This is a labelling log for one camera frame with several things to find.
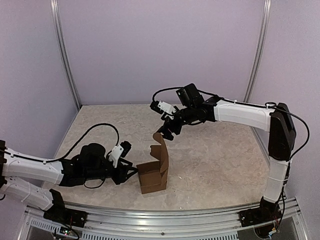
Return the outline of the brown cardboard paper box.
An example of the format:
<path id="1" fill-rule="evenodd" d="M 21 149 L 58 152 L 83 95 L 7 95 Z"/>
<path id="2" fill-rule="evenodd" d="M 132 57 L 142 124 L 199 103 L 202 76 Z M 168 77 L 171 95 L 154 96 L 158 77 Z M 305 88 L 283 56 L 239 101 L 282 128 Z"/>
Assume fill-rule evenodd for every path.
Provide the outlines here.
<path id="1" fill-rule="evenodd" d="M 138 164 L 138 179 L 141 193 L 149 194 L 164 191 L 167 188 L 169 172 L 169 154 L 164 138 L 154 133 L 153 139 L 158 143 L 150 146 L 150 156 L 156 161 Z"/>

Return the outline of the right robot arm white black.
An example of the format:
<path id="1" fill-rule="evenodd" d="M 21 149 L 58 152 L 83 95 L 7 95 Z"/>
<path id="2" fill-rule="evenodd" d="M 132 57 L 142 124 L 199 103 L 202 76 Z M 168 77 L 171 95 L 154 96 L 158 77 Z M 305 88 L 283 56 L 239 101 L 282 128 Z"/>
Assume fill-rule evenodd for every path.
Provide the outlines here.
<path id="1" fill-rule="evenodd" d="M 210 93 L 204 99 L 204 91 L 190 83 L 184 87 L 173 87 L 182 109 L 162 100 L 152 99 L 150 108 L 161 114 L 163 125 L 158 129 L 164 139 L 173 140 L 185 125 L 194 126 L 205 122 L 229 122 L 263 130 L 269 134 L 269 175 L 266 189 L 259 207 L 239 213 L 242 226 L 280 219 L 279 201 L 290 175 L 292 151 L 296 129 L 288 106 L 284 103 L 268 102 L 257 105 L 229 100 Z"/>

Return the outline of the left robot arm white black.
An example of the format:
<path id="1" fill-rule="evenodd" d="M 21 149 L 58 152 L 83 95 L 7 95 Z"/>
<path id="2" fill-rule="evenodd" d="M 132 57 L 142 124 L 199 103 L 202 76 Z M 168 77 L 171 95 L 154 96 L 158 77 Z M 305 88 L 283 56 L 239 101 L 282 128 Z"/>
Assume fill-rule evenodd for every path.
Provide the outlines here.
<path id="1" fill-rule="evenodd" d="M 32 159 L 0 142 L 0 192 L 41 209 L 46 219 L 67 224 L 84 213 L 66 208 L 60 192 L 37 187 L 25 179 L 49 182 L 61 187 L 82 186 L 86 181 L 111 178 L 116 185 L 126 182 L 138 172 L 124 159 L 131 149 L 128 141 L 117 144 L 110 152 L 98 143 L 81 148 L 72 159 Z"/>

